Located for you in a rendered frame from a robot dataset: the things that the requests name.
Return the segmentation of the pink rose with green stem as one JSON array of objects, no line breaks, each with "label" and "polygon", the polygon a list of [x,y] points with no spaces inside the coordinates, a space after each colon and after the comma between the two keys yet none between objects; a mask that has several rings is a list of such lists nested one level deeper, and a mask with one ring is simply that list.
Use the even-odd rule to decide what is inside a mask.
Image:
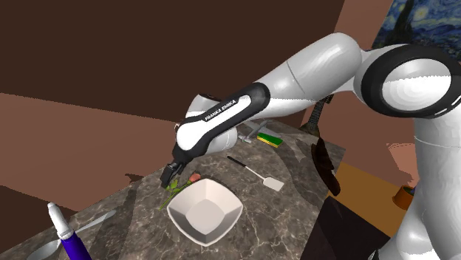
[{"label": "pink rose with green stem", "polygon": [[190,175],[187,181],[183,185],[178,185],[179,180],[174,180],[170,185],[167,186],[166,190],[170,193],[167,200],[158,208],[161,211],[179,192],[187,188],[189,185],[201,179],[201,174],[196,171]]}]

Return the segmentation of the white square bowl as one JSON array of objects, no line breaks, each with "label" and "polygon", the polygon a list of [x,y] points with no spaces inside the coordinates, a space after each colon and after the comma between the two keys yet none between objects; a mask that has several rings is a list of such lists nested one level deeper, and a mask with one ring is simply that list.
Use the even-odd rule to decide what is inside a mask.
[{"label": "white square bowl", "polygon": [[166,210],[182,234],[208,247],[233,228],[242,214],[243,204],[224,185],[201,179],[177,194]]}]

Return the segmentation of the grey toy airplane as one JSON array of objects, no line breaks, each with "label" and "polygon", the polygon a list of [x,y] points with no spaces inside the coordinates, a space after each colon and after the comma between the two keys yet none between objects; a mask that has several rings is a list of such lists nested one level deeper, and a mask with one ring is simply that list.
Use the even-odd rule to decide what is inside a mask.
[{"label": "grey toy airplane", "polygon": [[263,120],[261,123],[255,123],[253,121],[244,122],[247,127],[251,128],[251,131],[247,134],[239,134],[238,138],[246,143],[251,143],[251,138],[257,134],[266,134],[272,137],[281,138],[280,134],[267,128],[269,122],[271,122],[271,120]]}]

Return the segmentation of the green and yellow sponge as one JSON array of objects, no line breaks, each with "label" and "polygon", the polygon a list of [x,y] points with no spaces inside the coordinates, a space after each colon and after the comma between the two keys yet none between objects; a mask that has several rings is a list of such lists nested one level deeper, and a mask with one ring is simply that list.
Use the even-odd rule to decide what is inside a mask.
[{"label": "green and yellow sponge", "polygon": [[262,141],[263,143],[266,143],[276,148],[278,148],[283,143],[283,140],[281,138],[274,137],[272,135],[265,134],[265,133],[258,133],[256,138]]}]

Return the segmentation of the blue bottle with white cap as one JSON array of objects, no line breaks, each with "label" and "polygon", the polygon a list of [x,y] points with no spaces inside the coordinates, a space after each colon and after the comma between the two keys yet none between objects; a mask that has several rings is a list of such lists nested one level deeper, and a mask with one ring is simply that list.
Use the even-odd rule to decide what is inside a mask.
[{"label": "blue bottle with white cap", "polygon": [[70,260],[92,260],[88,250],[76,232],[64,218],[60,208],[53,202],[47,204],[49,217],[54,224],[61,244]]}]

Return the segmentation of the silver spoon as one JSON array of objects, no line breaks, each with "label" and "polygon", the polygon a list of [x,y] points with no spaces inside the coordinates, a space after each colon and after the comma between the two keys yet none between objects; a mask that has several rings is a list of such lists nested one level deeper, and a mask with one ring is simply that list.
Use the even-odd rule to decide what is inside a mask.
[{"label": "silver spoon", "polygon": [[[80,227],[79,229],[77,229],[75,231],[75,233],[79,233],[79,232],[81,232],[83,230],[86,230],[87,228],[90,228],[90,227],[92,227],[94,225],[97,225],[97,224],[103,222],[104,220],[112,217],[115,213],[116,213],[116,210],[112,210],[112,211],[110,211],[110,212],[96,218],[95,220],[91,221],[87,225],[84,225],[83,227]],[[59,248],[60,244],[61,244],[60,239],[56,239],[56,240],[53,240],[53,241],[51,241],[49,243],[46,243],[44,246],[38,248],[33,253],[31,253],[27,257],[27,260],[45,260],[45,258],[51,256]]]}]

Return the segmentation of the dark brown leaf-shaped object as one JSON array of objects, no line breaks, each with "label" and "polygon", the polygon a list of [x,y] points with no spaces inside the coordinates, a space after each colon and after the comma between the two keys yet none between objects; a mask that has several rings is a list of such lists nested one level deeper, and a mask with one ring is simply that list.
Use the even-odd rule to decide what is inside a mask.
[{"label": "dark brown leaf-shaped object", "polygon": [[333,196],[339,195],[341,187],[335,177],[334,169],[324,140],[319,137],[316,144],[311,145],[311,155],[318,175],[328,187]]}]

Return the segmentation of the dark scaly tapered figure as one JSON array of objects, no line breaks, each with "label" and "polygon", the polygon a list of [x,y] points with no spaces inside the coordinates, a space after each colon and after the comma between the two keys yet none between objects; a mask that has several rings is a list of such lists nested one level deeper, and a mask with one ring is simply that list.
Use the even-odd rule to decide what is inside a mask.
[{"label": "dark scaly tapered figure", "polygon": [[321,113],[325,103],[330,103],[334,94],[328,95],[325,98],[319,100],[313,107],[310,114],[309,120],[303,124],[299,130],[304,131],[316,137],[320,137],[320,130],[318,127],[318,121],[320,120]]}]

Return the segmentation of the orange plant pot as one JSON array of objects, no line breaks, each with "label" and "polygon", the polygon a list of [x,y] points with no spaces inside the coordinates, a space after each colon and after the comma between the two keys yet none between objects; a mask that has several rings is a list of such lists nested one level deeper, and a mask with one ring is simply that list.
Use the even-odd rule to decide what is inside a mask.
[{"label": "orange plant pot", "polygon": [[407,211],[414,197],[415,187],[402,185],[392,197],[393,203],[399,208]]}]

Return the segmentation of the starry night wall painting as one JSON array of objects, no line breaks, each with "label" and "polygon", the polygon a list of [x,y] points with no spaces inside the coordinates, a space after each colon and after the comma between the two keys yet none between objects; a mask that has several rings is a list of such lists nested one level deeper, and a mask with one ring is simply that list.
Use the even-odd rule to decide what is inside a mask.
[{"label": "starry night wall painting", "polygon": [[393,0],[372,44],[438,47],[461,63],[461,0]]}]

